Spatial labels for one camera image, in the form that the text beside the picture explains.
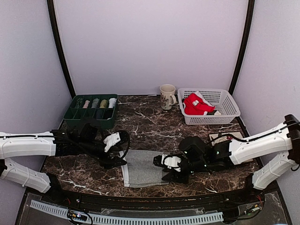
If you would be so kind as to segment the grey underwear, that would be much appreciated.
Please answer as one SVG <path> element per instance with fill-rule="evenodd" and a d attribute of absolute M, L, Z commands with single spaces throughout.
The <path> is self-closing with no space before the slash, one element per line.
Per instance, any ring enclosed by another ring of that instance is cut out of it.
<path fill-rule="evenodd" d="M 129 150 L 124 157 L 127 164 L 121 166 L 124 186 L 145 188 L 169 184 L 162 180 L 162 177 L 166 175 L 163 168 L 153 164 L 154 157 L 162 154 L 162 152 L 150 150 Z"/>

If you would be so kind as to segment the navy underwear cream waistband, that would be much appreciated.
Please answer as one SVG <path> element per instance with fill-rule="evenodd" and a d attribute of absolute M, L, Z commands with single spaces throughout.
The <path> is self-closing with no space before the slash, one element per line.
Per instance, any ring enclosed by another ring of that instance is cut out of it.
<path fill-rule="evenodd" d="M 101 119 L 103 118 L 103 114 L 104 114 L 104 110 L 98 109 L 98 110 L 96 111 L 96 116 L 95 116 L 95 118 L 96 118 L 97 120 L 101 120 Z"/>

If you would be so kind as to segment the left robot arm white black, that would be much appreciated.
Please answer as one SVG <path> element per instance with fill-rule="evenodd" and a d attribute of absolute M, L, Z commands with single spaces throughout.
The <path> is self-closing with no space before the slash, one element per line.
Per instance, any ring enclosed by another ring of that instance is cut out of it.
<path fill-rule="evenodd" d="M 104 135 L 93 118 L 81 119 L 75 126 L 65 130 L 53 129 L 36 134 L 0 134 L 0 177 L 47 194 L 55 204 L 66 201 L 56 175 L 41 173 L 25 167 L 12 159 L 21 156 L 64 157 L 87 155 L 101 167 L 111 169 L 126 164 L 124 156 L 115 150 L 130 145 L 129 133 L 118 130 Z"/>

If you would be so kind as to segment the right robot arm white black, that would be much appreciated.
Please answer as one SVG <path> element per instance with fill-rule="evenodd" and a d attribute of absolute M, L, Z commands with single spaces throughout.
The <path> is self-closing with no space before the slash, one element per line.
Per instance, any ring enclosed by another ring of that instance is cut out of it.
<path fill-rule="evenodd" d="M 180 144 L 180 154 L 163 154 L 153 158 L 153 164 L 164 168 L 164 181 L 187 183 L 193 173 L 217 172 L 231 169 L 250 159 L 271 153 L 277 155 L 263 168 L 247 176 L 246 188 L 239 199 L 250 203 L 257 190 L 264 190 L 271 182 L 294 166 L 300 166 L 300 122 L 292 114 L 276 127 L 247 138 L 229 139 L 207 145 L 198 136 L 188 136 Z"/>

